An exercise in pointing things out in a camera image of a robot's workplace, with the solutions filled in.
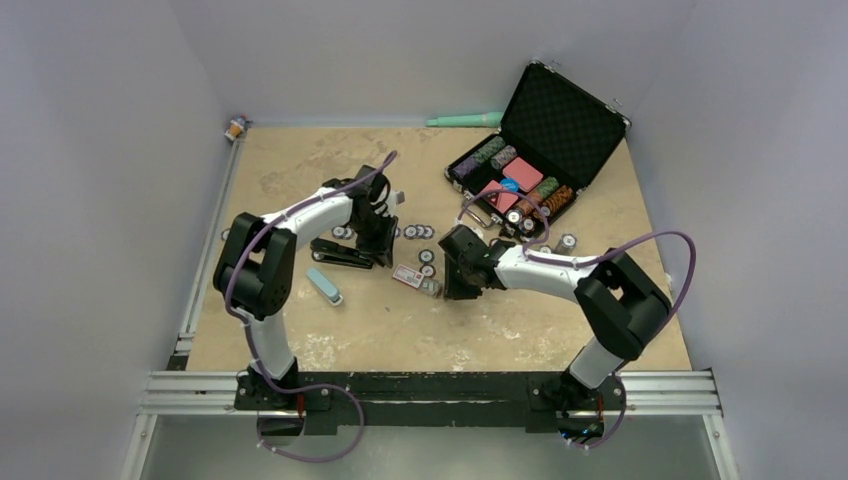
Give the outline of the light blue stapler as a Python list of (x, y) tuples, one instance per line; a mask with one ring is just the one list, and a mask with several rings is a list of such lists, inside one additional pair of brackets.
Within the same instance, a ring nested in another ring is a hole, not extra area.
[(343, 303), (344, 297), (339, 287), (317, 268), (309, 268), (306, 277), (318, 293), (332, 306)]

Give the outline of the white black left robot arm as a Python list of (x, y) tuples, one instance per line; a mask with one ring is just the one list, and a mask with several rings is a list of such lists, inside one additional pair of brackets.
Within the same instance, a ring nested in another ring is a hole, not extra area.
[(354, 256), (369, 266), (394, 264), (397, 193), (382, 169), (363, 166), (352, 179), (331, 179), (278, 213), (241, 213), (232, 222), (213, 275), (227, 312), (244, 330), (249, 372), (262, 378), (259, 395), (272, 408), (298, 395), (297, 360), (283, 307), (291, 292), (298, 251), (336, 227), (354, 232)]

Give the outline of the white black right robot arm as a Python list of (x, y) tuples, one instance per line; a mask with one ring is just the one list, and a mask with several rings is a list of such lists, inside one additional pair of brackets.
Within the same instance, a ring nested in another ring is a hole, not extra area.
[(465, 225), (439, 242), (445, 257), (445, 296), (472, 300), (484, 290), (526, 290), (578, 305), (592, 331), (561, 374), (564, 399), (584, 407), (601, 385), (637, 360), (670, 319), (672, 304), (624, 251), (599, 257), (533, 252), (511, 241), (486, 243)]

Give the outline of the black stapler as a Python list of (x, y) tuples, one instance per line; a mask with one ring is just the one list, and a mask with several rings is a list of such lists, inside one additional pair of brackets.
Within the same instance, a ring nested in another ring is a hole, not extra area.
[(375, 262), (360, 250), (340, 243), (315, 239), (310, 242), (312, 259), (317, 263), (358, 269), (372, 269)]

